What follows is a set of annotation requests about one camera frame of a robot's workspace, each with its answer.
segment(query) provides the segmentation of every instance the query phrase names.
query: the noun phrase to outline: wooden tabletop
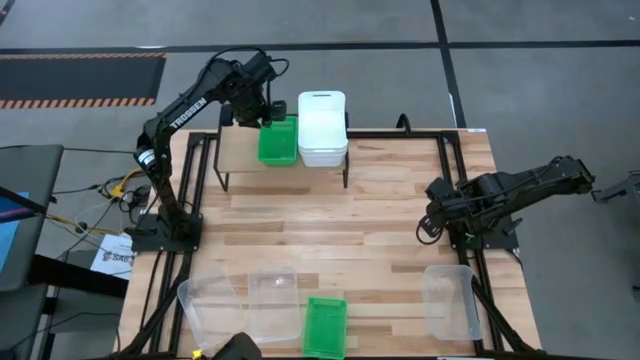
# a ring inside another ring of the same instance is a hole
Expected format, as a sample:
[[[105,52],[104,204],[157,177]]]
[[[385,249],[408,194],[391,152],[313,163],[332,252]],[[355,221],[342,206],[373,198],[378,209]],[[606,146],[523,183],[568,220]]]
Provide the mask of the wooden tabletop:
[[[174,189],[180,182],[187,138],[188,131],[172,138]],[[460,139],[470,178],[496,171],[487,133],[461,130]],[[422,275],[430,265],[457,264],[446,234],[432,246],[420,245],[415,238],[428,203],[424,190],[442,175],[434,140],[351,140],[348,189],[343,188],[341,170],[269,168],[231,174],[225,193],[212,170],[214,151],[215,142],[201,209],[204,232],[191,274],[206,273],[212,263],[218,264],[246,307],[250,272],[262,266],[293,267],[301,315],[309,296],[348,301],[347,356],[473,354],[470,341],[440,341],[426,330]],[[448,152],[453,159],[452,149]],[[225,157],[241,154],[241,148],[221,151]],[[198,153],[194,159],[191,192]],[[452,171],[456,178],[455,166]],[[526,342],[539,347],[520,266],[505,251],[485,253],[496,305]],[[135,260],[119,327],[123,345],[138,331],[155,256],[145,253]],[[176,263],[175,272],[181,260]],[[157,302],[162,264],[161,260],[147,316]],[[478,309],[490,347],[486,314],[480,304]],[[172,318],[170,311],[161,349],[168,347]],[[179,356],[190,356],[194,349],[185,318]],[[261,349],[263,356],[300,356],[301,340]]]

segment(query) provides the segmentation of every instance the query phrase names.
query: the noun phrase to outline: black floor mat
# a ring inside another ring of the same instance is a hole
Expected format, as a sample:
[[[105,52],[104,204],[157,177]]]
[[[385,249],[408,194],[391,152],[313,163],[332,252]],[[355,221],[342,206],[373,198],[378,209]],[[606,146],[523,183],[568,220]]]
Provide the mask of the black floor mat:
[[[166,54],[0,56],[0,109],[155,103]]]

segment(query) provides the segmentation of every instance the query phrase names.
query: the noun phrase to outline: white bin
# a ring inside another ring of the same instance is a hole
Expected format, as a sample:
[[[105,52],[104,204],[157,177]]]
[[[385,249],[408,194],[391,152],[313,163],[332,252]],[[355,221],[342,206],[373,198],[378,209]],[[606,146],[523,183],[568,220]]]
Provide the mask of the white bin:
[[[298,150],[308,167],[342,164],[349,147],[346,97],[340,91],[309,91],[298,96]]]

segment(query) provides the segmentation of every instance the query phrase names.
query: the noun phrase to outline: green plastic bin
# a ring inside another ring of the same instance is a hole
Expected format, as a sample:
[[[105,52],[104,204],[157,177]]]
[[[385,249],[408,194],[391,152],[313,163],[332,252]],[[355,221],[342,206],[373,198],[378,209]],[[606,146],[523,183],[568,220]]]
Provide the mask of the green plastic bin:
[[[291,166],[298,156],[298,119],[287,116],[260,129],[258,160],[267,166]]]
[[[347,351],[347,301],[310,297],[302,353],[321,359],[344,359]]]

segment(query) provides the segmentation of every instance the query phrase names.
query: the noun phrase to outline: transparent plastic bin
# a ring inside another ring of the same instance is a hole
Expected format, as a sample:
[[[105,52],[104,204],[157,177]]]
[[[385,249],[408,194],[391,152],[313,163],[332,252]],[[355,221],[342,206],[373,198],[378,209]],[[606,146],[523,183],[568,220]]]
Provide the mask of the transparent plastic bin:
[[[216,265],[206,275],[197,274],[180,284],[178,299],[202,350],[224,345],[246,326],[242,304],[229,278]]]
[[[249,274],[249,331],[258,344],[297,339],[302,332],[297,275],[293,268]]]
[[[478,340],[482,329],[466,265],[429,266],[422,281],[427,330],[440,340]]]

